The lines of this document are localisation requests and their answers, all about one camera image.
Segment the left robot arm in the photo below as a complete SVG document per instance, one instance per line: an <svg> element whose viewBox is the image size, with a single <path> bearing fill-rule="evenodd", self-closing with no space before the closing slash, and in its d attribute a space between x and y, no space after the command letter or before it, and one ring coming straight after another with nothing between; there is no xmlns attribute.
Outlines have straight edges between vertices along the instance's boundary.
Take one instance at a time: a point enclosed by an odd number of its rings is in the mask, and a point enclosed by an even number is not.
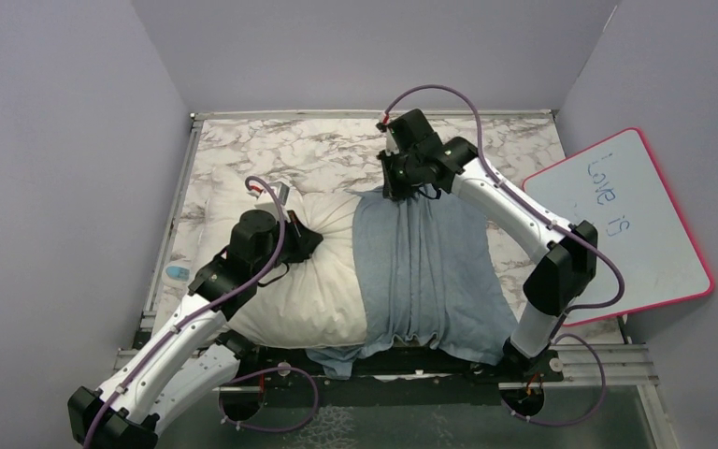
<svg viewBox="0 0 718 449"><path fill-rule="evenodd" d="M213 388L256 372L255 343L226 328L279 265L311 258L322 242L292 211L242 213L228 244L199 269L173 315L118 372L67 402L73 438L85 448L153 448Z"/></svg>

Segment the pink framed whiteboard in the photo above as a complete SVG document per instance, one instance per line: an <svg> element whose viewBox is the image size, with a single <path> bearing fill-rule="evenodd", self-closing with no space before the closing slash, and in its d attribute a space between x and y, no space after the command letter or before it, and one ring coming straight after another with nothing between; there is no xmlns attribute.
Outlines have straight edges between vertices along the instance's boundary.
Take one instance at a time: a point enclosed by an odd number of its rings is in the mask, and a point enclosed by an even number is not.
<svg viewBox="0 0 718 449"><path fill-rule="evenodd" d="M621 271L625 293L614 305L618 282L604 262L569 314L579 326L646 311L712 292L715 281L695 238L673 201L649 143L636 127L542 169L523 182L524 191L573 223L598 231L598 248Z"/></svg>

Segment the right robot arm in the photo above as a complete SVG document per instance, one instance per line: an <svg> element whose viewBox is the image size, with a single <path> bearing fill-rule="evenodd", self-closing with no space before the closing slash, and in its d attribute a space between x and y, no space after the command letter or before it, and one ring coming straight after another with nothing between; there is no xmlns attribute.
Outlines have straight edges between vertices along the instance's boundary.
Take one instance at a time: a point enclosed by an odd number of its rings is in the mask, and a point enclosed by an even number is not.
<svg viewBox="0 0 718 449"><path fill-rule="evenodd" d="M527 304L501 358L511 379L527 379L539 369L568 306L596 276L595 227L546 211L491 168L475 144L442 140L419 109L377 127L387 138L378 155L385 197L403 200L427 187L454 195L503 229L535 263L524 282Z"/></svg>

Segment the patchwork and blue pillowcase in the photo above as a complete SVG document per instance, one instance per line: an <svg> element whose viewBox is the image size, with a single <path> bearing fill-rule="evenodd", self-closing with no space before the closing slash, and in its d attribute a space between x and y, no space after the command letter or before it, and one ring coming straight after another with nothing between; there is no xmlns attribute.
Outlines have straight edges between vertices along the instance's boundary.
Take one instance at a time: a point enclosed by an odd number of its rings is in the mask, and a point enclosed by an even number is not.
<svg viewBox="0 0 718 449"><path fill-rule="evenodd" d="M416 341L453 357L497 364L517 326L495 274L486 217L455 196L394 202L355 192L353 260L365 306L364 343L308 349L333 379L355 361Z"/></svg>

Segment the white pillow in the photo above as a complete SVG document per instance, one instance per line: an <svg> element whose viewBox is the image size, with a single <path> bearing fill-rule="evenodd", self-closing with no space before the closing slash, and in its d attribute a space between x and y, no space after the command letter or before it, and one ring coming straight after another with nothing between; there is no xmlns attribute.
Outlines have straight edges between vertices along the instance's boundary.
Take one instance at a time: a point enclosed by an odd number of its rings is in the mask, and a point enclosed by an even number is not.
<svg viewBox="0 0 718 449"><path fill-rule="evenodd" d="M312 257L273 269L264 287L228 325L264 346L323 348L362 345L367 320L353 259L352 222L359 197L290 192L286 207L323 236Z"/></svg>

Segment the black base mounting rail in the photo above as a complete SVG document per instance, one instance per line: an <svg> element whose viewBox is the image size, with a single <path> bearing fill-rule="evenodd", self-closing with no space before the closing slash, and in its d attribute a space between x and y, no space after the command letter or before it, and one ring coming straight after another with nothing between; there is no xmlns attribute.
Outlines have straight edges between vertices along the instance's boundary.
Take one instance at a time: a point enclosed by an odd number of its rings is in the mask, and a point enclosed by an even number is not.
<svg viewBox="0 0 718 449"><path fill-rule="evenodd" d="M490 405L525 398L564 379L554 350L527 368L468 362L426 347L394 347L352 366L348 380L326 376L302 350L262 347L241 362L238 378L217 388L228 412L248 416L262 408L414 405Z"/></svg>

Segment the blue packaged toothbrush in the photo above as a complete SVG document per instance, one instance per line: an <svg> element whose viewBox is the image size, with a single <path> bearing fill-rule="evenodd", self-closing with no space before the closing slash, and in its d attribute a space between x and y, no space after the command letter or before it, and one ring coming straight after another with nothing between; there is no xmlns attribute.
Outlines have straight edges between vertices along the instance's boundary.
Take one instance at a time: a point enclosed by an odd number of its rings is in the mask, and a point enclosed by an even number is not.
<svg viewBox="0 0 718 449"><path fill-rule="evenodd" d="M191 276L187 267L177 264L167 266L164 274L171 282L188 282Z"/></svg>

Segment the aluminium table frame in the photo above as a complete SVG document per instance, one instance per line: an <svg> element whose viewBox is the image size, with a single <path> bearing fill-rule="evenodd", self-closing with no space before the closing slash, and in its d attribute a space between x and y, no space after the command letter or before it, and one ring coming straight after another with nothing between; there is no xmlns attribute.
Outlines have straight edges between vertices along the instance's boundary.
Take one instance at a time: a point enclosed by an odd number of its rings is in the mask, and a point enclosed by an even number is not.
<svg viewBox="0 0 718 449"><path fill-rule="evenodd" d="M377 115L368 110L271 110L193 115L172 214L162 240L138 335L157 330L182 295L164 267L194 257L205 224L214 172L279 175L306 193L368 188L381 179L371 165L381 145ZM674 448L677 446L659 379L646 346L635 344L622 320L582 325L588 345L566 339L556 348L561 380L550 383L544 418L554 428L529 426L504 408L427 405L385 408L326 406L294 433L263 437L215 423L208 398L174 427L163 446L182 444L196 419L224 447L369 447L377 427L391 446L501 448Z"/></svg>

